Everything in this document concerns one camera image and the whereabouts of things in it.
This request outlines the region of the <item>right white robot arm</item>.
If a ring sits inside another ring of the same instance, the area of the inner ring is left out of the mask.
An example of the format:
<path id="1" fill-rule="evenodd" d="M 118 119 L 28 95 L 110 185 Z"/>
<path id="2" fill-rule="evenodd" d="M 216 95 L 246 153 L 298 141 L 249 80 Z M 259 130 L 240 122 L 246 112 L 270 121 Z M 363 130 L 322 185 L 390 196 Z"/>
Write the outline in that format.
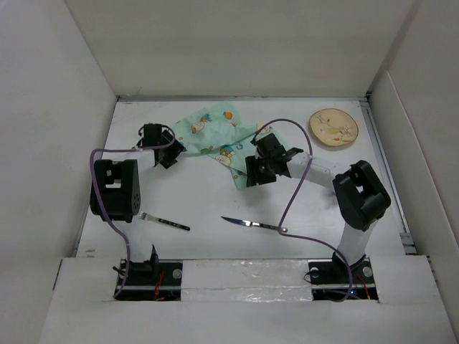
<path id="1" fill-rule="evenodd" d="M 245 164 L 248 187 L 273 183 L 278 176 L 286 176 L 315 183 L 335 195 L 344 220 L 338 245 L 343 257 L 331 265 L 331 273 L 339 282 L 355 277 L 356 264 L 365 257 L 372 230 L 392 202 L 371 164 L 360 160 L 344 165 L 314 157 L 300 148 L 265 155 L 257 152 L 246 157 Z"/>

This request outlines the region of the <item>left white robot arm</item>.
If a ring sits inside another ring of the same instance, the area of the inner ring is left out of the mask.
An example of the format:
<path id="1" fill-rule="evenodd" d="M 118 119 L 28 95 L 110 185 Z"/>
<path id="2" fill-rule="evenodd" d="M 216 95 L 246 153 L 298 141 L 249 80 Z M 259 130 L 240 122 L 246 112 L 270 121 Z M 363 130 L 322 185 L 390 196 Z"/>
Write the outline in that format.
<path id="1" fill-rule="evenodd" d="M 167 169 L 186 148 L 172 129 L 145 124 L 140 140 L 129 150 L 112 150 L 114 159 L 92 159 L 90 210 L 105 221 L 131 223 L 141 207 L 140 173 L 157 165 Z"/>

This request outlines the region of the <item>green cartoon print cloth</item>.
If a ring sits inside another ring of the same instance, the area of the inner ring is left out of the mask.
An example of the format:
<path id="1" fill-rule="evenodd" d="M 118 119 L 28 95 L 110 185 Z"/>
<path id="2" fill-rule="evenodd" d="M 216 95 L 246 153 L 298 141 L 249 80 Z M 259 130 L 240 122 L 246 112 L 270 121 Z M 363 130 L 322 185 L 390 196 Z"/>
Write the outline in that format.
<path id="1" fill-rule="evenodd" d="M 253 138 L 262 138 L 271 127 L 245 125 L 232 103 L 224 101 L 202 108 L 172 125 L 186 156 L 204 155 L 226 166 L 237 189 L 247 188 L 246 157 L 255 154 Z"/>

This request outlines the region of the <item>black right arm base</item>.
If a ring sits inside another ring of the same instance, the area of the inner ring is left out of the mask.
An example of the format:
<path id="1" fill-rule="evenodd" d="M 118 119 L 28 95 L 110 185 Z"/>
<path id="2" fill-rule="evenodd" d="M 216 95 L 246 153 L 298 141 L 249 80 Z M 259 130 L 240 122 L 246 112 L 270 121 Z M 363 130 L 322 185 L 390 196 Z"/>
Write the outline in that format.
<path id="1" fill-rule="evenodd" d="M 342 301 L 348 291 L 348 300 L 378 300 L 370 259 L 364 257 L 350 269 L 352 283 L 344 263 L 339 258 L 310 259 L 303 280 L 311 286 L 315 301 Z"/>

